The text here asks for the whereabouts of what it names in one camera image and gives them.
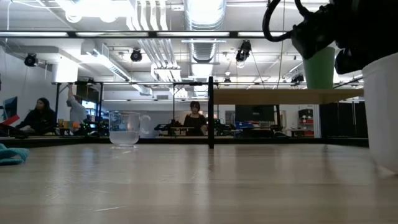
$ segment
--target table surface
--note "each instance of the table surface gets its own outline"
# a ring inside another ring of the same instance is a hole
[[[359,147],[82,144],[0,167],[8,223],[397,223],[398,177]]]

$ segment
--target white container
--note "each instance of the white container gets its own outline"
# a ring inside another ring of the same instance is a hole
[[[398,54],[364,67],[363,77],[371,154],[398,174]]]

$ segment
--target seated woman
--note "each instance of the seated woman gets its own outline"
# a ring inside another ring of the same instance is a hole
[[[206,135],[206,118],[199,114],[200,104],[197,101],[190,103],[191,113],[185,117],[184,127],[193,128],[189,129],[186,133],[187,136],[204,136]]]
[[[16,126],[22,131],[38,135],[52,132],[55,127],[55,112],[51,110],[50,102],[46,98],[38,99],[35,109],[29,112],[25,120]]]

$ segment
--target red object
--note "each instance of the red object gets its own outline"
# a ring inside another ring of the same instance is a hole
[[[303,122],[303,120],[301,120],[300,124],[313,124],[313,120],[312,119],[306,119],[305,122]]]
[[[14,115],[14,116],[8,118],[7,120],[3,121],[2,124],[11,125],[12,123],[16,122],[17,120],[19,120],[19,116]]]
[[[314,132],[313,131],[304,131],[304,136],[313,136]]]

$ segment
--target green cup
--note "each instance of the green cup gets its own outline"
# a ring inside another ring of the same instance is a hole
[[[333,75],[335,73],[335,49],[326,47],[312,58],[303,61],[305,80],[309,90],[333,89]]]

